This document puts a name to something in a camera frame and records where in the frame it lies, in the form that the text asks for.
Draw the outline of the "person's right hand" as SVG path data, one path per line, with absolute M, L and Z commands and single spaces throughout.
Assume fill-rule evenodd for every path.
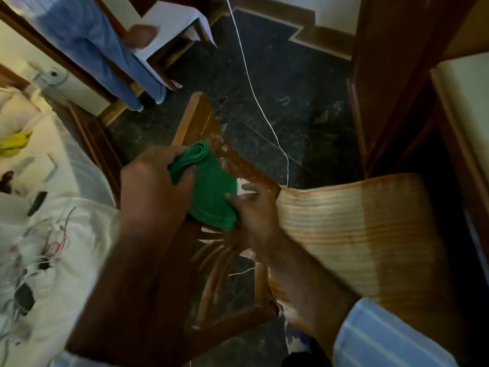
M 248 194 L 248 211 L 245 218 L 238 218 L 248 235 L 249 245 L 259 259 L 267 263 L 273 244 L 282 236 L 276 199 L 265 185 L 248 183 L 242 188 Z

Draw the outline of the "person's left hand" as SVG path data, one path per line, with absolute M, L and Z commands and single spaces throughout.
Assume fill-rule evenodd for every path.
M 174 186 L 168 167 L 187 147 L 154 146 L 121 172 L 121 235 L 170 239 L 188 210 L 173 206 Z

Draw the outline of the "green cloth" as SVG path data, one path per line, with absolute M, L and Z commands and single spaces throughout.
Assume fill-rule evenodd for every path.
M 168 167 L 173 184 L 196 165 L 191 205 L 188 210 L 197 221 L 223 231 L 232 231 L 237 220 L 226 195 L 237 195 L 237 179 L 227 173 L 209 145 L 199 141 L 186 148 Z

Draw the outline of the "person's left forearm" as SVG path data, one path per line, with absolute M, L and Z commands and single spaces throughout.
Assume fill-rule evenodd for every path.
M 122 225 L 66 351 L 119 367 L 185 364 L 192 244 L 182 242 L 181 225 Z

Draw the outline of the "person's right forearm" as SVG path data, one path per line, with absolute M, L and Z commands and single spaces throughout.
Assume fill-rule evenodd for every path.
M 359 294 L 281 228 L 257 241 L 256 253 L 332 361 L 340 328 L 360 300 Z

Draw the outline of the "wooden chair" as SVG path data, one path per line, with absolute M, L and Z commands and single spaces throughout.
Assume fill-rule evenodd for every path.
M 209 145 L 226 172 L 236 178 L 265 185 L 275 198 L 278 197 L 281 187 L 240 156 L 224 140 L 211 104 L 202 92 L 192 94 L 172 145 L 191 146 L 198 141 L 205 141 Z M 207 226 L 187 217 L 179 230 L 180 238 L 186 246 L 191 247 L 198 240 L 211 241 L 192 258 L 191 292 L 199 289 L 203 278 L 207 277 L 207 281 L 195 322 L 179 351 L 182 362 L 189 362 L 219 344 L 263 326 L 278 316 L 278 306 L 268 285 L 268 268 L 260 262 L 255 262 L 254 266 L 254 305 L 235 313 L 219 315 L 221 294 L 229 279 L 232 265 L 250 246 L 247 234 L 241 228 L 234 228 L 232 232 L 218 229 L 215 232 L 206 232 L 202 228 Z

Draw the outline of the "orange striped towel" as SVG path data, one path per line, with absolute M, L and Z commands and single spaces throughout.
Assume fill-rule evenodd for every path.
M 280 226 L 326 268 L 457 362 L 470 361 L 455 275 L 420 175 L 283 187 L 276 202 Z

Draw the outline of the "bed with white sheet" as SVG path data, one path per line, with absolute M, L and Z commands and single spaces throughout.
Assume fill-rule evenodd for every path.
M 118 236 L 111 188 L 70 111 L 0 88 L 0 140 L 28 130 L 27 147 L 0 158 L 0 367 L 47 367 L 63 351 Z

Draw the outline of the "black remote control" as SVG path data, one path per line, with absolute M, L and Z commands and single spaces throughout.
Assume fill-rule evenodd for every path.
M 39 211 L 41 206 L 44 204 L 47 195 L 48 195 L 47 191 L 40 191 L 37 193 L 28 210 L 28 214 L 27 214 L 28 217 L 32 217 L 37 211 Z

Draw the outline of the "yellow cloth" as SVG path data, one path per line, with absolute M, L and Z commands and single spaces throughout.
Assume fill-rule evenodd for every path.
M 21 131 L 17 134 L 9 135 L 7 138 L 0 140 L 0 158 L 10 158 L 27 147 L 33 131 Z

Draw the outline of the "light blue striped shirt sleeve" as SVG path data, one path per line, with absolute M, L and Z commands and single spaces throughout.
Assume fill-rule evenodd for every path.
M 459 367 L 433 340 L 367 298 L 343 322 L 333 347 L 334 367 Z

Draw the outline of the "wooden wardrobe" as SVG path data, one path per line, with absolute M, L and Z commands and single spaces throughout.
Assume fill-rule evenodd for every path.
M 425 168 L 489 264 L 489 0 L 362 0 L 351 63 L 365 176 Z

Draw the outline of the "white wall socket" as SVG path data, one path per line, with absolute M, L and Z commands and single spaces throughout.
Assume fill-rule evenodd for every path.
M 70 72 L 52 67 L 47 71 L 40 71 L 33 80 L 33 83 L 41 89 L 57 88 L 64 85 L 70 78 Z

